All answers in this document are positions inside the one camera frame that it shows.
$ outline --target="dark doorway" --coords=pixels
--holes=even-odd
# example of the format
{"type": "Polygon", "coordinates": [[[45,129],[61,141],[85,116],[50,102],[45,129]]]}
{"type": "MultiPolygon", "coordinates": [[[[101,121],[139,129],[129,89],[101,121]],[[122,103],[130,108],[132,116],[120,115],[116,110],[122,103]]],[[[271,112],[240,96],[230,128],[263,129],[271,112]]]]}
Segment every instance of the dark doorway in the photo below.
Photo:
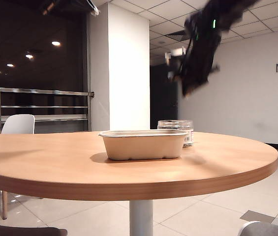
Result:
{"type": "Polygon", "coordinates": [[[157,122],[178,118],[177,82],[167,79],[165,64],[150,67],[151,129],[157,128],[157,122]]]}

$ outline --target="ceiling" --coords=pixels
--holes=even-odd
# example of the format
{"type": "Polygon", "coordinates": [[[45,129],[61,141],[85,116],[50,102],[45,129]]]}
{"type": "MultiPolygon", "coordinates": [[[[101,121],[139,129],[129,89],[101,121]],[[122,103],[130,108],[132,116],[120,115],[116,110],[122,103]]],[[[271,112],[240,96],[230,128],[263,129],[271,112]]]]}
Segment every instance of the ceiling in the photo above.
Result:
{"type": "MultiPolygon", "coordinates": [[[[164,63],[164,53],[188,42],[179,42],[166,34],[183,30],[185,18],[201,9],[207,0],[93,0],[96,6],[111,2],[150,20],[150,62],[164,63]]],[[[243,13],[242,21],[222,34],[221,43],[278,31],[278,0],[260,0],[243,13]]]]}

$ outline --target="white table leg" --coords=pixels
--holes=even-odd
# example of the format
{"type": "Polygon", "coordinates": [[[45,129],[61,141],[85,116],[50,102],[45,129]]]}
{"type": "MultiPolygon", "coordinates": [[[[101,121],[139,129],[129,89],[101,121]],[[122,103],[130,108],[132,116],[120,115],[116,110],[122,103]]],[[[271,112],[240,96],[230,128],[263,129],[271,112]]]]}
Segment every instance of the white table leg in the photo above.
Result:
{"type": "Polygon", "coordinates": [[[130,201],[130,236],[153,236],[153,200],[130,201]]]}

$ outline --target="round wooden table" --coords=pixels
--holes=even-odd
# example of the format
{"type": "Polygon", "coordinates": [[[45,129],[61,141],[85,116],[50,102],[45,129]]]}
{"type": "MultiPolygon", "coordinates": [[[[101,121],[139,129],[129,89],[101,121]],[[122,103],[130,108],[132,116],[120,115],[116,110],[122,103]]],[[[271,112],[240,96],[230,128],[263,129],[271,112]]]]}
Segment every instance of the round wooden table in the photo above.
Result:
{"type": "Polygon", "coordinates": [[[130,235],[151,236],[152,199],[245,186],[278,167],[278,152],[269,145],[197,132],[180,158],[112,161],[98,134],[1,134],[0,189],[53,199],[130,200],[130,235]]]}

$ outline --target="dark chair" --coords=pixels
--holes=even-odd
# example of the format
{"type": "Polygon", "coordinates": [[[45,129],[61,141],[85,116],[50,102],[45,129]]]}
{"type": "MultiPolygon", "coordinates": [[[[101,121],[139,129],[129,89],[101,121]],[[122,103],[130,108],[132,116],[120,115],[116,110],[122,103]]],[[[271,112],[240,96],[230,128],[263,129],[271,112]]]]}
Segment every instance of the dark chair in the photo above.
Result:
{"type": "Polygon", "coordinates": [[[19,228],[0,225],[0,236],[67,236],[67,230],[57,228],[19,228]]]}

